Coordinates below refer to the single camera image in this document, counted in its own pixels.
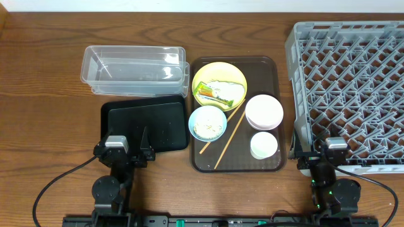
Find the white cup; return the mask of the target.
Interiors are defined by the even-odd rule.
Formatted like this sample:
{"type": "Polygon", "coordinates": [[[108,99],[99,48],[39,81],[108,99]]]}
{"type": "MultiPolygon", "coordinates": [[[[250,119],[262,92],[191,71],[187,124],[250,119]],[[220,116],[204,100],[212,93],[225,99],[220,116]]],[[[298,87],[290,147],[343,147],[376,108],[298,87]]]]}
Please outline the white cup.
{"type": "Polygon", "coordinates": [[[278,141],[269,132],[258,132],[251,138],[250,152],[257,160],[273,156],[278,150],[278,141]]]}

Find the pink bowl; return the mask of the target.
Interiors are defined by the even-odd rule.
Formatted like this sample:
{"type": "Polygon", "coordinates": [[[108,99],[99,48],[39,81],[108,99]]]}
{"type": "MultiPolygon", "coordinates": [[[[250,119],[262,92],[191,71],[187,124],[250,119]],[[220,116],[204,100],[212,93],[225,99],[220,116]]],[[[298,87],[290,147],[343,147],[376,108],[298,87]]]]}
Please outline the pink bowl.
{"type": "Polygon", "coordinates": [[[281,103],[270,95],[252,97],[247,102],[245,111],[249,124],[259,131],[275,129],[283,120],[281,103]]]}

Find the blue bowl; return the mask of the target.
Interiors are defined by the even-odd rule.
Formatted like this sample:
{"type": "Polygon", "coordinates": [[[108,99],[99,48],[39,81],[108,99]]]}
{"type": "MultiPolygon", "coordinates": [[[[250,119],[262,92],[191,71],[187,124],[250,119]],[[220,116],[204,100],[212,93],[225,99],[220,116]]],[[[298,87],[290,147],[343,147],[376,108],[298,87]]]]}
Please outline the blue bowl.
{"type": "Polygon", "coordinates": [[[219,108],[214,107],[214,106],[209,106],[209,105],[208,105],[208,106],[199,107],[199,108],[197,108],[197,109],[191,114],[191,116],[189,117],[189,121],[188,121],[189,131],[190,131],[191,135],[192,135],[194,138],[196,138],[197,140],[200,140],[200,141],[203,141],[203,142],[213,142],[213,141],[216,141],[217,139],[219,139],[219,138],[224,134],[224,132],[222,133],[222,135],[221,135],[220,137],[218,137],[218,138],[216,138],[216,139],[214,139],[214,140],[205,141],[205,140],[202,140],[202,139],[199,139],[198,137],[196,137],[194,131],[192,130],[192,126],[194,125],[196,114],[197,114],[198,112],[204,111],[204,110],[213,110],[213,111],[220,112],[220,113],[222,114],[222,120],[223,120],[223,124],[224,124],[224,132],[225,132],[225,130],[226,130],[226,128],[227,128],[227,118],[226,118],[225,114],[224,114],[219,108]]]}

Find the wooden chopstick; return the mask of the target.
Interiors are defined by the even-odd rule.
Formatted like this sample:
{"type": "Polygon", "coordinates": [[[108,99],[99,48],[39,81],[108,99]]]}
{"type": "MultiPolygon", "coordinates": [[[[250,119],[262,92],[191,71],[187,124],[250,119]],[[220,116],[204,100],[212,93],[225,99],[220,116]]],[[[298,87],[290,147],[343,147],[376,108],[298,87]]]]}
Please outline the wooden chopstick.
{"type": "MultiPolygon", "coordinates": [[[[242,104],[245,102],[246,99],[243,99],[243,101],[241,101],[241,103],[235,108],[235,110],[227,117],[227,122],[229,122],[232,117],[237,113],[238,109],[240,109],[240,107],[242,106],[242,104]]],[[[201,149],[201,151],[199,152],[199,154],[203,154],[203,152],[205,151],[205,149],[211,144],[211,142],[207,142],[204,147],[201,149]]]]}
{"type": "Polygon", "coordinates": [[[235,136],[235,133],[237,132],[239,126],[241,125],[241,122],[242,122],[243,119],[244,119],[245,114],[246,114],[246,111],[243,111],[241,117],[239,118],[239,120],[238,120],[236,126],[234,127],[234,130],[232,131],[232,133],[231,133],[231,135],[230,135],[230,137],[229,137],[229,140],[228,140],[227,143],[225,144],[225,147],[224,147],[224,149],[222,150],[222,152],[221,152],[221,154],[220,154],[220,156],[219,156],[219,158],[218,158],[218,160],[217,160],[217,162],[216,162],[216,164],[215,164],[215,167],[214,167],[215,170],[217,169],[217,167],[218,167],[218,165],[220,164],[220,162],[221,162],[221,160],[222,160],[222,158],[223,158],[223,156],[224,156],[226,150],[228,149],[228,147],[229,147],[231,141],[233,140],[233,138],[234,138],[234,136],[235,136]]]}

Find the green snack wrapper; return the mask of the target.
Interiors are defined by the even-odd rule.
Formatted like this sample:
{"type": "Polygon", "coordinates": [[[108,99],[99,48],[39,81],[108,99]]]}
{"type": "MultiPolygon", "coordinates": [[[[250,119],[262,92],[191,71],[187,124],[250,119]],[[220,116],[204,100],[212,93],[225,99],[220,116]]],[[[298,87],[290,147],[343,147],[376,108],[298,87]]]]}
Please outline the green snack wrapper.
{"type": "Polygon", "coordinates": [[[228,107],[231,107],[233,104],[233,100],[225,100],[223,98],[220,98],[215,92],[214,89],[211,86],[208,86],[206,83],[204,82],[200,82],[197,87],[195,88],[195,90],[193,91],[193,95],[199,95],[202,96],[204,98],[222,103],[228,107]]]}

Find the yellow plate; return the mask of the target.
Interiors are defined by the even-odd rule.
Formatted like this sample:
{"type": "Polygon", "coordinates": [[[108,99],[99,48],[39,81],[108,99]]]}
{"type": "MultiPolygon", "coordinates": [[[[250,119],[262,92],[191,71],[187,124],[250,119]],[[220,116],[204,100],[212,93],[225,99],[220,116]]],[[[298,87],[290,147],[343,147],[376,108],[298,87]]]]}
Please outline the yellow plate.
{"type": "MultiPolygon", "coordinates": [[[[194,74],[193,78],[192,93],[201,81],[206,84],[208,84],[210,81],[226,81],[226,82],[239,83],[245,89],[243,99],[246,97],[247,93],[246,77],[244,76],[242,71],[233,64],[226,62],[212,62],[198,69],[194,74]]],[[[228,107],[222,103],[204,98],[199,95],[193,95],[193,96],[201,106],[212,105],[218,107],[224,112],[234,109],[241,103],[240,101],[239,103],[235,103],[231,107],[228,107]]]]}

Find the rice food waste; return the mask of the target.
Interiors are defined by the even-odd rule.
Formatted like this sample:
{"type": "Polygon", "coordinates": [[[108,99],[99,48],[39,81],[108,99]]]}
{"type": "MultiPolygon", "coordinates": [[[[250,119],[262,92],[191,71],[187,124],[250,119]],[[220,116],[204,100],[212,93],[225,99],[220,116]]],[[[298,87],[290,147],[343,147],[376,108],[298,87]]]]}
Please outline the rice food waste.
{"type": "Polygon", "coordinates": [[[205,141],[220,137],[224,132],[222,114],[213,110],[198,112],[192,130],[196,137],[205,141]]]}

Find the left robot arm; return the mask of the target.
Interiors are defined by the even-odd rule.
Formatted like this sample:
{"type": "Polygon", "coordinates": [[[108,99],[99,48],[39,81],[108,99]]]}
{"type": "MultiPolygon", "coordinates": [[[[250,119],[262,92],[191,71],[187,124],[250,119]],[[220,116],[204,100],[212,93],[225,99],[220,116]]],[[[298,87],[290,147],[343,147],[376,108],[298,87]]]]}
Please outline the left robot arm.
{"type": "Polygon", "coordinates": [[[108,133],[94,147],[99,162],[110,168],[110,174],[100,177],[92,187],[95,199],[91,226],[142,226],[142,218],[129,208],[134,171],[155,160],[148,128],[143,129],[140,147],[131,150],[126,136],[108,133]]]}

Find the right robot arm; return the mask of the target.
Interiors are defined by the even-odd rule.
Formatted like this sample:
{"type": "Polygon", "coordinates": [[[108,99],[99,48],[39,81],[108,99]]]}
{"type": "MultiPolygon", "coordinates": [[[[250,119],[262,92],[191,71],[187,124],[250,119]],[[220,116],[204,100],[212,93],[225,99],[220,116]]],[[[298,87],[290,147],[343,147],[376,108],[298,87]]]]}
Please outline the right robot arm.
{"type": "Polygon", "coordinates": [[[335,135],[325,139],[319,152],[305,151],[297,131],[293,133],[291,158],[297,160],[298,170],[309,170],[311,174],[312,199],[318,207],[311,222],[316,225],[351,226],[351,215],[358,212],[360,184],[336,177],[336,167],[346,160],[348,149],[344,138],[335,135]]]}

